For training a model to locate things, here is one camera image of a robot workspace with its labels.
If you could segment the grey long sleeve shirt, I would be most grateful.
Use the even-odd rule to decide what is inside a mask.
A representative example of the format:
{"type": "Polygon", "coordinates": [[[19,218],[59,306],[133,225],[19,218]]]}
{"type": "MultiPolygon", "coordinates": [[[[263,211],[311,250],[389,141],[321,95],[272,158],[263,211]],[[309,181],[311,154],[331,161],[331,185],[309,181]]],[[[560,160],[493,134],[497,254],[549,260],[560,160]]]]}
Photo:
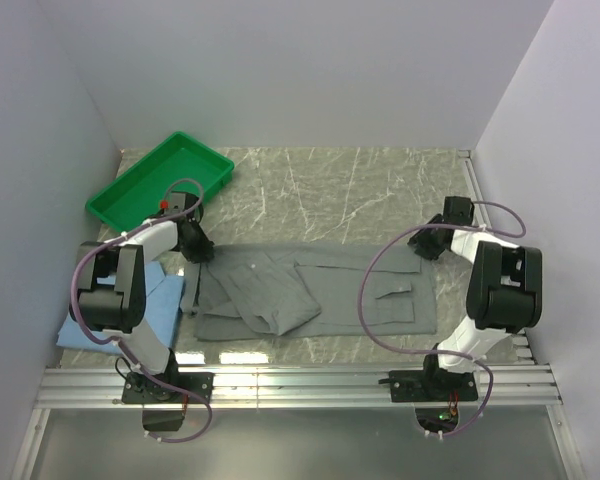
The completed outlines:
{"type": "Polygon", "coordinates": [[[408,246],[378,262],[374,245],[220,245],[184,267],[184,313],[201,341],[437,330],[433,267],[408,246]]]}

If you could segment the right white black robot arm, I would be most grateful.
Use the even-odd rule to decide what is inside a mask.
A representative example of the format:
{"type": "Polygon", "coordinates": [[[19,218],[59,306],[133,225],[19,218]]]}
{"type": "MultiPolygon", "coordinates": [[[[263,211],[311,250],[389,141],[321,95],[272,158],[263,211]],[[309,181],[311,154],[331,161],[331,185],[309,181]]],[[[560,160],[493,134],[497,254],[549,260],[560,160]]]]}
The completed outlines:
{"type": "Polygon", "coordinates": [[[409,245],[426,260],[449,251],[471,266],[466,315],[436,353],[425,357],[420,376],[424,394],[440,400],[474,370],[493,346],[535,326],[542,312],[543,254],[497,238],[486,231],[443,229],[443,216],[415,233],[409,245]]]}

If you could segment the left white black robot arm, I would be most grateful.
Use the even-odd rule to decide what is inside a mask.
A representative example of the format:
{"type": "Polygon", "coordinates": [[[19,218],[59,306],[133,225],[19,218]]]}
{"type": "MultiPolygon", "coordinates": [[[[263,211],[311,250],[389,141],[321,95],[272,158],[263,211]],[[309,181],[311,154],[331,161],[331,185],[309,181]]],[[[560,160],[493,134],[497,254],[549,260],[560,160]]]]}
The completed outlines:
{"type": "Polygon", "coordinates": [[[69,314],[98,345],[116,344],[129,365],[127,381],[159,402],[184,393],[173,351],[146,319],[145,265],[167,251],[192,263],[213,258],[213,242],[193,219],[147,220],[129,234],[78,248],[69,314]]]}

